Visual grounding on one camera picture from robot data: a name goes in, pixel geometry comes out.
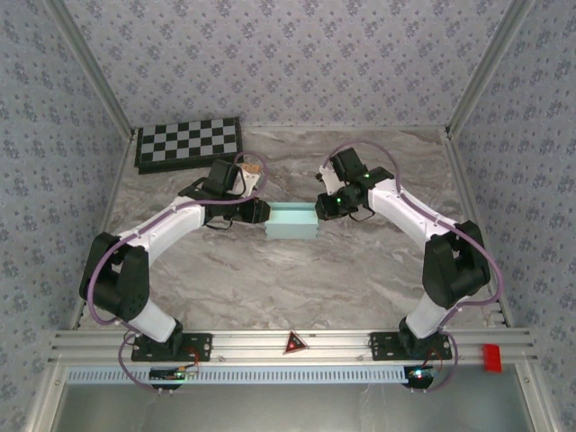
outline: marble floor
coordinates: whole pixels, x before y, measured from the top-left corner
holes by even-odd
[[[307,131],[246,129],[244,148],[264,155],[269,202],[315,202],[314,178],[324,156],[347,140],[382,143],[398,159],[409,191],[444,215],[463,219],[440,130]],[[377,150],[357,148],[368,167],[392,170]],[[163,209],[207,168],[138,175],[130,149],[108,231],[138,225]],[[316,240],[268,240],[264,226],[199,229],[167,250],[150,269],[154,301],[185,329],[390,329],[423,293],[423,254],[383,217],[320,223]],[[482,290],[479,297],[487,297]],[[482,326],[467,309],[453,325]],[[84,329],[98,327],[86,312]]]

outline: chessboard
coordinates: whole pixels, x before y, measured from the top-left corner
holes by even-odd
[[[134,166],[139,174],[211,167],[216,159],[232,162],[241,151],[238,117],[147,126],[138,129]]]

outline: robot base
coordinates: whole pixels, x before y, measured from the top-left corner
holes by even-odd
[[[208,362],[212,353],[212,334],[180,333],[178,346],[171,340],[159,344],[147,336],[134,339],[132,362]]]
[[[447,336],[435,333],[422,339],[422,346],[418,350],[408,352],[401,342],[398,331],[379,331],[370,334],[370,348],[374,361],[390,360],[438,360],[434,351],[440,354],[442,360],[452,358],[452,349]]]

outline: patterned wallpaper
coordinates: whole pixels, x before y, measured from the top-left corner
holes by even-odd
[[[576,430],[576,5],[544,0],[458,138],[515,322]]]
[[[67,0],[132,126],[445,124],[509,0]]]
[[[0,15],[0,430],[19,431],[123,144],[42,2]]]

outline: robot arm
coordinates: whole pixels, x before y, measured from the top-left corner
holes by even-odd
[[[105,252],[122,239],[131,238],[118,248],[97,276],[94,304],[156,343],[167,345],[169,352],[175,352],[182,325],[149,298],[149,267],[182,236],[215,217],[247,223],[267,221],[270,207],[264,201],[253,198],[234,205],[225,203],[249,197],[260,177],[258,173],[217,160],[207,178],[180,191],[152,218],[118,236],[103,232],[92,244],[80,296],[87,300],[87,286]]]
[[[490,281],[486,259],[438,222],[456,226],[482,244],[480,230],[471,221],[458,224],[433,211],[402,189],[404,196],[435,219],[425,218],[402,200],[390,172],[382,167],[368,170],[353,148],[340,151],[330,163],[332,167],[320,167],[318,176],[327,188],[316,203],[320,219],[344,217],[363,206],[388,218],[424,251],[424,295],[416,309],[400,322],[405,347],[417,350],[421,341],[437,332],[438,325],[459,301]]]

